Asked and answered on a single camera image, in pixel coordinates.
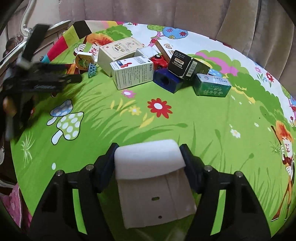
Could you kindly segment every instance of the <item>metal screw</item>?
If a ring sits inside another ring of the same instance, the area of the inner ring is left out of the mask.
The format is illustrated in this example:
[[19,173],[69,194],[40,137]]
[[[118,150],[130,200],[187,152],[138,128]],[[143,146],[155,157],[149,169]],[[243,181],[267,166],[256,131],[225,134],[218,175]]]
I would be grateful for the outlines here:
[[61,176],[61,175],[63,175],[63,170],[57,170],[56,171],[56,175],[59,177],[59,176]]
[[244,174],[242,172],[240,172],[240,171],[235,172],[235,174],[236,174],[237,177],[243,177],[244,176]]
[[206,166],[205,166],[205,170],[206,170],[207,172],[210,172],[210,171],[213,170],[213,168],[212,168],[212,166],[210,166],[210,165],[206,165]]
[[93,164],[89,164],[89,165],[86,166],[86,169],[88,171],[91,171],[92,169],[94,169],[94,165]]

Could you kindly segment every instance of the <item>cartoon tablecloth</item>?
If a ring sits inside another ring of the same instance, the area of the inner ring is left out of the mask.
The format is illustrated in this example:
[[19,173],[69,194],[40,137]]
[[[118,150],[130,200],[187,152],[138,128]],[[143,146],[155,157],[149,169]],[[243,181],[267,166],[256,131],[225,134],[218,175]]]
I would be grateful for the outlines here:
[[[69,85],[55,98],[40,99],[32,126],[12,143],[17,179],[33,213],[56,170],[80,170],[120,146],[174,139],[186,143],[205,164],[221,172],[241,170],[254,189],[275,234],[295,207],[293,142],[296,100],[266,70],[221,42],[189,31],[136,23],[76,22],[48,52],[44,62],[67,63],[78,51],[97,54],[106,43],[133,36],[145,46],[157,39],[210,66],[232,88],[225,98],[196,96],[192,87],[172,94],[153,82],[117,90],[101,68],[95,77]],[[73,193],[79,230],[85,232],[78,192]],[[194,194],[198,204],[199,196]],[[126,230],[113,177],[99,195],[106,221],[116,240],[182,240],[193,216],[167,224]],[[212,233],[219,232],[225,192]]]

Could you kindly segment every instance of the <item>red toy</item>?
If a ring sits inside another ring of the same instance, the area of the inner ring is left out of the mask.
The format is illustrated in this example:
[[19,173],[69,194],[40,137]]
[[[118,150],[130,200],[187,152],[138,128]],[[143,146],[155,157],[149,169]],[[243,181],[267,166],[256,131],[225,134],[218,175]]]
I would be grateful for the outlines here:
[[167,61],[161,55],[155,55],[151,58],[151,61],[154,64],[154,71],[158,69],[166,69],[168,67]]

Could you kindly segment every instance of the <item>barcode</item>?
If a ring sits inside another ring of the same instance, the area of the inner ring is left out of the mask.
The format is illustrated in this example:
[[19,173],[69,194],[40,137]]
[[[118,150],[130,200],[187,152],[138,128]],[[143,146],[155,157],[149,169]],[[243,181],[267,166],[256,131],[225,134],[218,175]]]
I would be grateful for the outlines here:
[[190,76],[192,75],[192,73],[193,73],[193,71],[194,71],[196,65],[197,65],[197,62],[195,62],[195,61],[193,61],[193,62],[191,63],[191,66],[190,66],[190,68],[189,68],[189,70],[188,70],[186,76],[190,77]]
[[136,60],[139,64],[143,64],[143,63],[145,63],[145,61],[141,60],[139,57],[135,57],[135,60]]

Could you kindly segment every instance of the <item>orange hair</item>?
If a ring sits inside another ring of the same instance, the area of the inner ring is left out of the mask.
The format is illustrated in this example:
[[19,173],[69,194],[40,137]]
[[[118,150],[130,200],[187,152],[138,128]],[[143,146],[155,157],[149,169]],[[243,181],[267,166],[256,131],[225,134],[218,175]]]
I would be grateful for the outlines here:
[[109,37],[108,35],[102,34],[102,33],[99,33],[99,34],[95,34],[95,33],[89,34],[88,36],[86,36],[86,41],[88,43],[97,44],[97,45],[100,45],[100,46],[103,46],[105,44],[109,44],[109,43],[114,42],[111,37]]
[[281,121],[276,121],[276,136],[279,139],[287,138],[289,141],[293,142],[294,139],[291,133],[287,130],[285,125]]

